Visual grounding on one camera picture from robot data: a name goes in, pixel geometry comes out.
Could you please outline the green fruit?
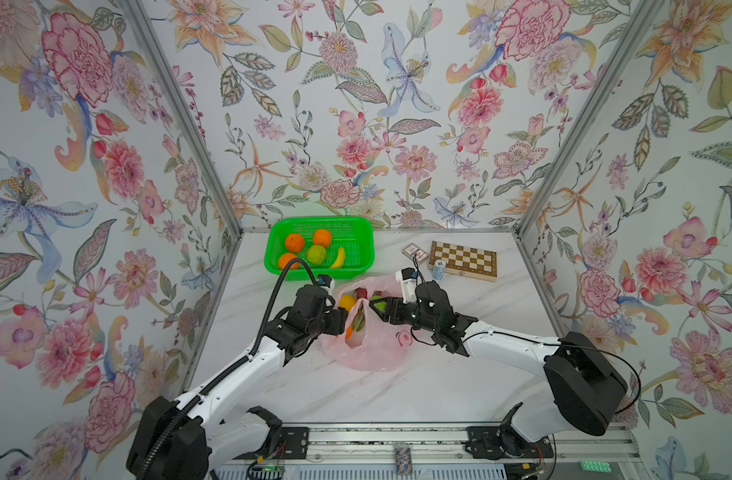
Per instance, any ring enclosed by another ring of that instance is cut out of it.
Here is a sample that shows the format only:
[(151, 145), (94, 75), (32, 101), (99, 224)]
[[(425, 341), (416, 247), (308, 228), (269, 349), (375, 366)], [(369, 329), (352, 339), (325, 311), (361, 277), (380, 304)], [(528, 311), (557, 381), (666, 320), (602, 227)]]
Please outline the green fruit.
[(387, 308), (387, 301), (382, 297), (374, 297), (369, 300), (369, 306), (377, 315), (383, 315)]
[(313, 265), (322, 265), (327, 258), (327, 249), (321, 246), (312, 245), (307, 254), (307, 261)]

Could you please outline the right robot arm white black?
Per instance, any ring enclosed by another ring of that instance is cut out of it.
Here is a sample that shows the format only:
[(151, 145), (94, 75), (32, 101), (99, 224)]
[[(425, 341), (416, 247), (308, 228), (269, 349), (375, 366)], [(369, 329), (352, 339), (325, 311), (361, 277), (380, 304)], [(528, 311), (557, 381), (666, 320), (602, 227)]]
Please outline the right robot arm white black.
[(500, 422), (496, 436), (503, 445), (528, 445), (567, 430), (603, 436), (628, 390), (586, 336), (540, 337), (494, 327), (455, 311), (435, 281), (414, 287), (408, 298), (373, 298), (369, 307), (385, 323), (430, 332), (450, 354), (493, 360), (547, 383), (545, 398), (517, 403)]

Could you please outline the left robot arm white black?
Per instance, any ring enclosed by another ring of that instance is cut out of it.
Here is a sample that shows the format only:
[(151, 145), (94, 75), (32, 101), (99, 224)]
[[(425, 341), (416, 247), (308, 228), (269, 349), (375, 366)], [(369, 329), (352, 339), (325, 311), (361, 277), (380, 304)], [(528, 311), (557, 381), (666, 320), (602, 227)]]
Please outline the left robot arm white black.
[(145, 408), (127, 470), (137, 479), (205, 479), (235, 457), (275, 453), (281, 420), (263, 407), (243, 406), (242, 400), (319, 336), (342, 334), (346, 317), (329, 288), (301, 287), (293, 305), (261, 327), (257, 346), (196, 388), (174, 400), (159, 397)]

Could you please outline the pink plastic bag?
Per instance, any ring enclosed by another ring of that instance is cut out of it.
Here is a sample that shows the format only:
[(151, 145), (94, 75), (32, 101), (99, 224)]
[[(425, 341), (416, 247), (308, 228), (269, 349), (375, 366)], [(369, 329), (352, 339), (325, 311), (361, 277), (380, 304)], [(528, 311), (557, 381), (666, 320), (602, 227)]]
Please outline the pink plastic bag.
[(319, 340), (324, 353), (339, 364), (357, 371), (382, 372), (400, 367), (414, 338), (405, 325), (391, 325), (380, 319), (369, 307), (369, 300), (378, 297), (401, 298), (399, 282), (393, 276), (360, 277), (338, 287), (334, 293), (336, 305), (344, 294), (355, 297), (358, 288), (365, 288), (369, 299), (357, 299), (356, 306), (348, 312), (345, 323), (352, 325), (353, 334), (345, 339), (345, 332), (339, 336), (322, 335)]

